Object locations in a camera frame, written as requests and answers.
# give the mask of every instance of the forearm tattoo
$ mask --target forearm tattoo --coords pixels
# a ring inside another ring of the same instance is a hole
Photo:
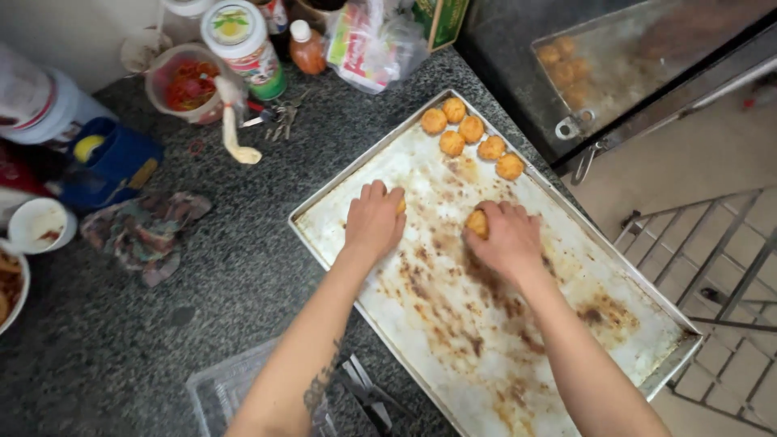
[[[321,372],[313,378],[313,381],[310,382],[310,387],[308,387],[305,394],[302,396],[302,402],[305,403],[305,408],[308,410],[308,414],[310,414],[311,418],[313,417],[313,411],[315,411],[315,408],[321,403],[321,398],[324,396],[324,390],[326,390],[326,386],[329,385],[329,380],[337,367],[337,359],[340,356],[340,344],[342,341],[335,340],[333,343],[335,345],[335,352],[332,356],[332,361],[321,368]]]

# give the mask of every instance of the hand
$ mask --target hand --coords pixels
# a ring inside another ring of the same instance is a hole
[[[509,281],[517,282],[517,273],[545,271],[539,239],[540,218],[526,214],[526,208],[502,201],[482,201],[488,219],[489,238],[480,239],[464,228],[464,240],[472,252]]]
[[[355,250],[373,264],[399,244],[407,216],[397,214],[404,198],[402,188],[394,188],[386,196],[386,186],[373,181],[361,188],[361,197],[350,202],[345,228],[345,250]]]

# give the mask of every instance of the cardboard box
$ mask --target cardboard box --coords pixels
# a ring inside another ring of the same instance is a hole
[[[456,41],[468,4],[469,0],[416,0],[413,16],[423,25],[430,52]]]

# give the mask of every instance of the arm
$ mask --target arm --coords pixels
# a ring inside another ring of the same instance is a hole
[[[256,377],[226,437],[310,434],[361,284],[402,237],[406,217],[396,214],[402,196],[401,188],[385,196],[375,181],[351,202],[345,246]]]
[[[539,217],[520,205],[479,205],[490,236],[469,229],[472,251],[524,296],[545,342],[561,399],[582,435],[669,436],[664,423],[610,355],[581,322],[542,266]]]

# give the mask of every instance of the white wall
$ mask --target white wall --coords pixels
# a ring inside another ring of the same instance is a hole
[[[119,48],[156,22],[157,0],[2,0],[0,40],[42,65],[59,68],[88,93],[124,77]],[[165,32],[189,39],[185,20],[166,15]]]

